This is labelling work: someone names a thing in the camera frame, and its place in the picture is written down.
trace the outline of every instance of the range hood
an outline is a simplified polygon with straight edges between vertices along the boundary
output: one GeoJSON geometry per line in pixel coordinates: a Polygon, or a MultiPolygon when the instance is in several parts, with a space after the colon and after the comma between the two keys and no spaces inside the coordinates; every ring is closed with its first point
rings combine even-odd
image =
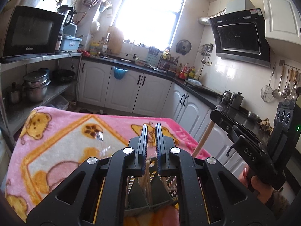
{"type": "Polygon", "coordinates": [[[229,0],[223,11],[198,21],[211,25],[218,57],[271,66],[265,20],[250,0],[229,0]]]}

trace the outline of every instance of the microwave door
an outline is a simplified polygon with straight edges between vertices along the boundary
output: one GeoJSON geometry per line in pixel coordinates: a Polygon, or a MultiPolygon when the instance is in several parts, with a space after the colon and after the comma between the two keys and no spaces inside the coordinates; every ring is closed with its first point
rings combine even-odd
{"type": "Polygon", "coordinates": [[[238,23],[218,26],[223,51],[260,55],[260,40],[255,23],[238,23]]]}
{"type": "Polygon", "coordinates": [[[64,16],[50,11],[16,6],[5,37],[3,57],[53,54],[64,16]]]}

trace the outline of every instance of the cabinet door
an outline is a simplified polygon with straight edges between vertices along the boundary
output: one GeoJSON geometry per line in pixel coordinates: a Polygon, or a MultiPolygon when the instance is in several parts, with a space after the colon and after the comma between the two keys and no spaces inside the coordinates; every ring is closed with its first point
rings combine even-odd
{"type": "Polygon", "coordinates": [[[111,68],[107,64],[82,61],[78,96],[80,102],[104,107],[111,68]]]}
{"type": "Polygon", "coordinates": [[[193,95],[188,94],[176,122],[194,137],[202,125],[209,107],[193,95]]]}
{"type": "Polygon", "coordinates": [[[301,44],[301,20],[292,0],[263,0],[265,37],[301,44]]]}
{"type": "Polygon", "coordinates": [[[142,76],[142,73],[129,70],[121,80],[117,80],[112,72],[105,107],[133,113],[142,76]]]}
{"type": "MultiPolygon", "coordinates": [[[[207,129],[210,122],[210,113],[208,112],[203,124],[198,129],[194,139],[199,142],[207,129]]],[[[203,148],[210,153],[212,157],[215,157],[221,164],[225,165],[226,162],[234,154],[235,150],[232,149],[229,152],[229,156],[226,156],[228,150],[232,146],[232,141],[228,138],[227,133],[218,125],[214,125],[208,139],[206,140],[203,148]]]]}
{"type": "Polygon", "coordinates": [[[176,121],[186,95],[187,91],[173,82],[165,100],[160,117],[171,118],[176,121]]]}
{"type": "Polygon", "coordinates": [[[133,112],[159,117],[170,86],[171,81],[143,74],[133,112]]]}
{"type": "Polygon", "coordinates": [[[225,164],[225,168],[227,168],[235,177],[238,178],[240,173],[243,171],[246,162],[241,158],[241,156],[235,152],[229,161],[225,164]]]}

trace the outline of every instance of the cutting board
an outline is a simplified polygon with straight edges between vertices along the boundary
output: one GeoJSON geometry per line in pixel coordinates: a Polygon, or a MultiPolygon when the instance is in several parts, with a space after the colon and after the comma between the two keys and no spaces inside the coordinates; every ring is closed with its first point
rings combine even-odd
{"type": "Polygon", "coordinates": [[[108,33],[110,33],[108,52],[111,53],[110,50],[112,50],[112,54],[120,54],[123,43],[123,32],[115,26],[110,26],[108,33]]]}

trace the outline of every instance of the window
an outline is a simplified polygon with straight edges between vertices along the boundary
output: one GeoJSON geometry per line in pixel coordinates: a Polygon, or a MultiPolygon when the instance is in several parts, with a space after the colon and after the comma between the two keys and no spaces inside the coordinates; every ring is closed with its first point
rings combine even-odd
{"type": "Polygon", "coordinates": [[[114,25],[124,39],[161,50],[171,44],[184,0],[123,0],[114,25]]]}

